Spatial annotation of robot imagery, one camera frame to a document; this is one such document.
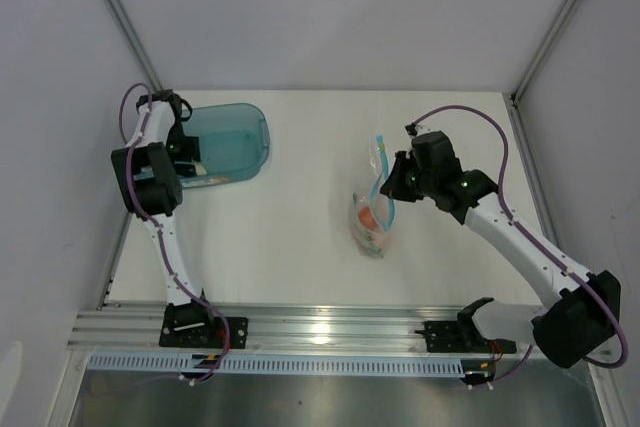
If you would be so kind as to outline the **white toy egg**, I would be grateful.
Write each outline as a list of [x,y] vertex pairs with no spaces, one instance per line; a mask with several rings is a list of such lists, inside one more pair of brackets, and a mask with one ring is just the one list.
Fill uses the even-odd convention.
[[195,176],[206,176],[207,170],[201,163],[193,163],[193,171]]

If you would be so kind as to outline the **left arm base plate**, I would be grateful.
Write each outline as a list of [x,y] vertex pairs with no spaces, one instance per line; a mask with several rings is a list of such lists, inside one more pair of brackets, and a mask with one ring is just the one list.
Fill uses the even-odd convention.
[[244,349],[249,319],[227,317],[226,329],[221,317],[197,302],[175,306],[168,304],[164,311],[159,346],[183,349]]

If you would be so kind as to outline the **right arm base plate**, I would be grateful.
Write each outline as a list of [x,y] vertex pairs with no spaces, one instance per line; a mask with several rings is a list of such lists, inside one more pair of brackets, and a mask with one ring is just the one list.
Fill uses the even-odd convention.
[[425,321],[414,331],[420,335],[429,353],[515,354],[516,343],[509,340],[488,340],[472,325],[459,321]]

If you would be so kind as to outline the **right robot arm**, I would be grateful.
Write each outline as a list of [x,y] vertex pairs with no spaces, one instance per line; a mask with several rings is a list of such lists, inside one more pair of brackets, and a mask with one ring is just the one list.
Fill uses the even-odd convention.
[[536,305],[482,298],[460,311],[464,320],[456,336],[464,348],[479,350],[494,339],[528,343],[556,366],[569,368],[615,335],[618,279],[608,271],[591,272],[530,232],[501,199],[496,182],[480,170],[462,169],[443,132],[418,135],[409,150],[396,152],[380,192],[400,202],[431,199],[491,244],[536,293]]

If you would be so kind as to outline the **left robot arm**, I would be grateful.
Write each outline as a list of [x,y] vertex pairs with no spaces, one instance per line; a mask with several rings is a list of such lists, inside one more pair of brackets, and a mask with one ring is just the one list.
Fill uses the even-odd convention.
[[191,107],[171,90],[147,93],[136,102],[138,121],[125,145],[110,159],[128,212],[142,220],[159,258],[167,292],[159,344],[204,347],[217,323],[206,308],[201,282],[190,272],[177,233],[176,209],[183,200],[178,170],[200,159],[199,143],[184,134],[182,114]]

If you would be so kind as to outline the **clear zip top bag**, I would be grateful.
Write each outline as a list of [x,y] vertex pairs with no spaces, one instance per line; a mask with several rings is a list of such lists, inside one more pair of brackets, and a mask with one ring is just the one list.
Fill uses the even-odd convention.
[[368,255],[363,251],[359,243],[361,232],[373,233],[365,229],[358,220],[358,211],[364,206],[369,206],[376,220],[383,228],[381,232],[390,232],[395,221],[396,208],[393,200],[379,193],[380,187],[387,180],[390,173],[385,139],[382,135],[376,135],[368,139],[366,148],[357,152],[352,162],[351,194],[348,211],[348,227],[356,247],[360,253],[370,259],[383,259],[388,249],[378,252],[377,255]]

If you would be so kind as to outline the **green toy pepper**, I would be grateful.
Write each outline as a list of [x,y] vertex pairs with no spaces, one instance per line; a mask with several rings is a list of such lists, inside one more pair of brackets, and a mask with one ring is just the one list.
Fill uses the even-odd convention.
[[369,232],[361,232],[359,234],[359,243],[364,252],[368,255],[377,255],[379,247],[376,238],[371,236]]

